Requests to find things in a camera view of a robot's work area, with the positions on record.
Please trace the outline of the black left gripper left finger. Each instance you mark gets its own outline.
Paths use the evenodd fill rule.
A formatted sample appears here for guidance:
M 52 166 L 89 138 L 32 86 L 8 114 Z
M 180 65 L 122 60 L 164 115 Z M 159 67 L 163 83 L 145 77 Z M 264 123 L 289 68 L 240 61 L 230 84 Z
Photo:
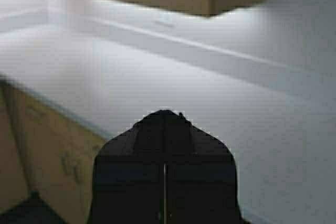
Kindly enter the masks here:
M 158 110 L 100 149 L 88 223 L 164 223 L 163 130 Z

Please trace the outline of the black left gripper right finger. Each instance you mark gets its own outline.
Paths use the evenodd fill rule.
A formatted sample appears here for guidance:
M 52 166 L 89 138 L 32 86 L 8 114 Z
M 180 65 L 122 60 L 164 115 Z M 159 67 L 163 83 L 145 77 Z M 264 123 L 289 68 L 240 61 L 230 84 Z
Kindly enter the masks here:
M 237 168 L 227 146 L 166 110 L 166 213 L 168 223 L 242 223 Z

